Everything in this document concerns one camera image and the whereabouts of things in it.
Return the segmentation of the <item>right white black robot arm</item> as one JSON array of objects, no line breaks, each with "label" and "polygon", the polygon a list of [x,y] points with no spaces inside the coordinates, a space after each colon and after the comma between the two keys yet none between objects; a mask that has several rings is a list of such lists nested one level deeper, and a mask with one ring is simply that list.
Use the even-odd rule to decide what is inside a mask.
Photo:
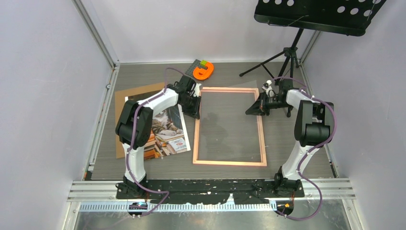
[{"label": "right white black robot arm", "polygon": [[255,103],[248,108],[247,115],[268,116],[272,109],[297,109],[294,126],[295,146],[286,161],[274,176],[273,193],[287,196],[298,191],[303,179],[303,170],[312,156],[335,134],[335,115],[332,103],[322,102],[293,86],[290,78],[279,78],[279,90],[275,92],[271,80],[262,86]]}]

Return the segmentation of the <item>pink wooden picture frame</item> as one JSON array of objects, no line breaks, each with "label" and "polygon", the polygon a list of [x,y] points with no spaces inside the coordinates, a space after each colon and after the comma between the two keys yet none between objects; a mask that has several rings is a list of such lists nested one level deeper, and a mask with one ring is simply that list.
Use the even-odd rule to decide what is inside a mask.
[{"label": "pink wooden picture frame", "polygon": [[[219,93],[252,93],[254,95],[254,100],[259,97],[259,90],[258,88],[236,88],[236,87],[203,87],[199,95],[203,92],[219,92]],[[200,165],[229,165],[229,166],[259,166],[265,167],[267,166],[266,162],[266,150],[265,150],[265,140],[264,140],[264,132],[263,132],[263,122],[261,116],[256,116],[257,118],[257,127],[258,127],[258,135],[259,135],[259,150],[260,150],[260,161],[259,162],[252,162],[252,161],[203,161],[198,159],[199,153],[199,138],[200,138],[200,121],[195,120],[195,129],[194,129],[194,145],[193,145],[193,157],[192,162],[193,164],[200,164]]]}]

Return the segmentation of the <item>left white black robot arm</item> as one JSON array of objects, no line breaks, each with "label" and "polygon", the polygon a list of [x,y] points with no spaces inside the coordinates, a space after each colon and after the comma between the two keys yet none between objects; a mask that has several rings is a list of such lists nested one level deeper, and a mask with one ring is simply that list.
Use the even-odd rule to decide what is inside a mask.
[{"label": "left white black robot arm", "polygon": [[144,148],[152,131],[153,117],[165,109],[180,105],[182,112],[200,118],[200,84],[183,75],[174,84],[143,100],[127,100],[118,119],[115,133],[125,150],[123,184],[135,198],[142,198],[150,189],[144,179]]}]

